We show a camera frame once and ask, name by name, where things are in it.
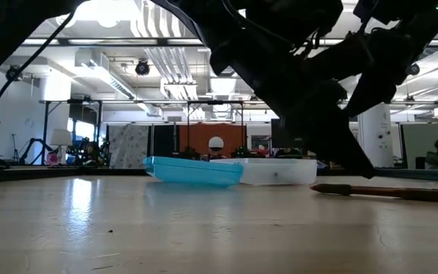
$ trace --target patterned panel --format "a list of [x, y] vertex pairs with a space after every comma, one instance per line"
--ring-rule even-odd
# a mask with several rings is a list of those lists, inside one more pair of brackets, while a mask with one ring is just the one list
[[109, 126], [110, 168], [143, 169], [148, 151], [148, 126]]

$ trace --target white plastic container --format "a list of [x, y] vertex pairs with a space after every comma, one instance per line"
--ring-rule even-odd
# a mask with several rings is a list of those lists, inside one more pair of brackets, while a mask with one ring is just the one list
[[244, 167], [241, 183], [255, 186], [311, 184], [317, 178], [317, 160], [238, 158], [212, 160], [217, 163], [240, 163]]

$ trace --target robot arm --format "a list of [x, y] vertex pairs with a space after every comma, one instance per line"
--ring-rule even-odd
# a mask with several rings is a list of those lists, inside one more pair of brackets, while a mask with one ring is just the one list
[[45, 142], [43, 142], [42, 139], [35, 139], [35, 138], [31, 138], [30, 142], [28, 143], [27, 149], [24, 151], [23, 155], [21, 155], [20, 157], [20, 161], [19, 164], [26, 164], [25, 160], [27, 160], [28, 157], [28, 152], [31, 149], [31, 146], [34, 144], [34, 142], [39, 142], [40, 144], [42, 144], [42, 146], [47, 150], [47, 151], [55, 151], [55, 149], [51, 148], [49, 145], [47, 145]]
[[[405, 69], [438, 32], [438, 1], [360, 0], [362, 27], [308, 58], [336, 24], [341, 0], [152, 0], [174, 13], [211, 49], [211, 67], [228, 66], [281, 118], [292, 136], [321, 158], [365, 177], [375, 169], [348, 128], [351, 116], [390, 101]], [[67, 14], [83, 0], [0, 0], [0, 65], [44, 20]], [[246, 9], [246, 18], [237, 9]], [[399, 21], [364, 33], [369, 19]], [[304, 54], [294, 52], [306, 44]], [[348, 106], [338, 80], [360, 74]]]

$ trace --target desk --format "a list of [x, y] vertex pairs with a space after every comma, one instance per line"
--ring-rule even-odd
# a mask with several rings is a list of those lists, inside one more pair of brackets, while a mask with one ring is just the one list
[[16, 272], [438, 274], [438, 203], [326, 196], [308, 186], [190, 188], [151, 177], [4, 182], [0, 273]]

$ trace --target orange wall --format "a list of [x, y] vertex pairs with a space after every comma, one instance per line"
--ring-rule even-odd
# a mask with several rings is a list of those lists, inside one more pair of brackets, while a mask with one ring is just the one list
[[[246, 135], [246, 127], [243, 127], [243, 134]], [[195, 124], [190, 126], [190, 146], [201, 155], [209, 152], [209, 140], [212, 137], [221, 137], [224, 141], [224, 148], [220, 152], [230, 158], [231, 153], [243, 145], [241, 139], [241, 126], [228, 124]], [[187, 126], [180, 126], [180, 151], [187, 146]]]

